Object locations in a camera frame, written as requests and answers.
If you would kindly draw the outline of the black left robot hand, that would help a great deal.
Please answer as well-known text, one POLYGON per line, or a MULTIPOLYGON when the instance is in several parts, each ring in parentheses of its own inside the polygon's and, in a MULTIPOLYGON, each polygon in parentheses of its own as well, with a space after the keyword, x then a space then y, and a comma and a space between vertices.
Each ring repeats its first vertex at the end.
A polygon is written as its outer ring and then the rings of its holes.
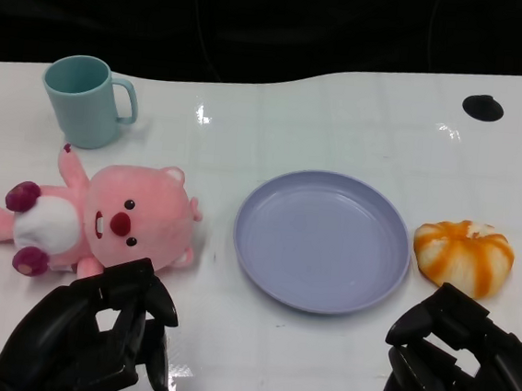
POLYGON ((120 391, 145 366, 168 390, 166 329, 179 324, 149 259, 59 286, 19 322, 0 353, 5 391, 120 391))

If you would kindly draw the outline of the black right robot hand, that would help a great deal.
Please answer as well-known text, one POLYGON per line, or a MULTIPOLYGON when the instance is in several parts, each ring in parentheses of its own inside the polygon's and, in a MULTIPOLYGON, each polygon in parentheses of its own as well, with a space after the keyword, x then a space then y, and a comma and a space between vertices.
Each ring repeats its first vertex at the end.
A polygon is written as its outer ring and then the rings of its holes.
POLYGON ((522 391, 522 341, 444 283, 390 328, 383 391, 522 391))

